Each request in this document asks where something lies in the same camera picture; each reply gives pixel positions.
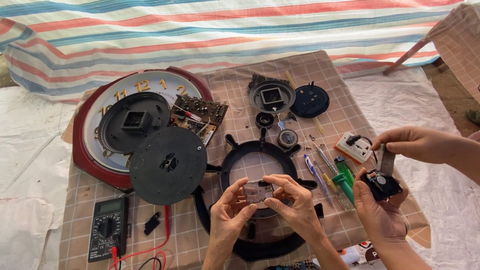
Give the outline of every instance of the dark red clock frame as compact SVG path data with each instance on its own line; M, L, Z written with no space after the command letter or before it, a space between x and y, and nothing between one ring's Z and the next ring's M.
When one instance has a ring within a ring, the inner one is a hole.
M206 83L205 79L202 77L195 75L191 72L186 70L177 68L177 67L168 67L167 69L149 69L144 70L144 72L148 71L164 71L174 73L176 75L182 76L183 78L189 80L200 92L200 95L205 100L212 100L212 95L210 94L210 90L208 89L208 84ZM89 175L121 190L126 191L132 188L132 184L130 183L130 176L127 172L117 172L111 170L103 165L101 165L98 161L93 159L93 157L88 153L88 150L85 145L84 141L84 125L85 125L85 117L89 110L91 109L95 100L108 88L110 88L116 82L125 79L126 77L132 76L137 74L138 72L132 73L125 77L122 77L118 80L115 80L107 85L100 86L80 107L78 110L74 120L73 120L73 163L79 167L80 169L84 170Z

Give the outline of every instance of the circuit board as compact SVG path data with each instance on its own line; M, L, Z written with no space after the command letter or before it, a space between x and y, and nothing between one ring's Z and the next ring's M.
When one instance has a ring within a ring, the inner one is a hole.
M172 124L170 126L178 126L191 130L193 133L197 134L197 136L203 141L205 147L208 146L210 139L213 137L213 134L216 131L216 126L212 124L197 122L193 119L177 114L172 114L171 117Z
M191 98L181 95L177 95L175 105L199 116L204 123L210 121L210 124L216 127L220 126L228 109L227 102L220 104L219 102L204 100L202 98ZM186 116L184 111L176 107L172 108L172 113L179 116Z

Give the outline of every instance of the gold clock numeral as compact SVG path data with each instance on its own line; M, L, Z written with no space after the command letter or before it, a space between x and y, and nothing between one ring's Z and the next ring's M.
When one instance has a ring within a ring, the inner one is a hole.
M167 88L167 85L165 84L165 80L162 79L159 83L159 85L162 85L163 86L163 89L166 89Z
M98 140L98 127L96 127L96 128L93 130L93 133L95 133L95 137L93 137L93 139Z
M109 158L109 157L113 156L113 154L114 153L112 151L108 151L106 149L103 149L103 157L104 158Z
M127 162L125 163L125 168L130 167L130 160L132 159L132 154L123 154L123 156L128 156Z
M117 97L117 101L120 100L120 94L122 94L124 97L126 97L126 96L127 96L127 90L124 89L121 93L120 93L119 91L117 91L117 92L115 93L115 95L113 95L114 97Z
M185 92L185 86L179 86L179 87L177 87L177 91L179 91L180 89L181 89L181 92L180 92L180 95L181 95L181 96L188 95L188 93Z
M98 112L101 112L102 113L102 117L105 115L105 113L107 113L107 111L112 108L112 105L108 105L106 107L102 107L98 110Z
M144 83L145 83L145 86L140 89L140 85L142 85L142 84L144 84ZM137 91L138 91L138 92L142 92L142 91L145 91L145 90L150 89L150 87L148 87L148 84L149 84L149 83L150 83L150 82L149 82L148 80L143 80L142 82L137 82L137 83L135 84L135 86L137 87Z

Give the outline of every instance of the clock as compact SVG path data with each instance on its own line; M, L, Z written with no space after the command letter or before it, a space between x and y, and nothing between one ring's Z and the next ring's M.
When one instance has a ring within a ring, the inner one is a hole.
M175 102L177 94L212 100L202 77L168 67L127 75L99 87L85 101L74 118L73 162L88 174L123 191L132 188L129 177L131 154L105 150L98 141L98 125L115 102L144 91L159 93L169 104Z

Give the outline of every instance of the hand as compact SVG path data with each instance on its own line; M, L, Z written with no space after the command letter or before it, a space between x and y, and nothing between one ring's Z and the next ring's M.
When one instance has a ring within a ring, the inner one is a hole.
M378 150L380 144L386 144L388 151L404 155L407 158L427 163L443 164L453 153L452 140L457 136L422 127L401 127L380 134L372 146Z
M264 176L263 180L279 186L274 192L275 198L265 199L265 205L278 212L305 241L319 241L324 232L313 207L312 193L289 175L271 174ZM293 205L283 204L279 200L283 198L288 198Z
M370 241L373 245L405 242L407 229L398 209L407 197L408 190L404 189L388 201L377 202L368 185L360 180L360 175L366 172L367 170L362 168L357 173L353 184L353 197L358 216Z
M248 205L245 201L242 186L247 182L248 177L237 180L212 206L209 250L214 248L219 253L230 254L243 225L257 210L256 204Z

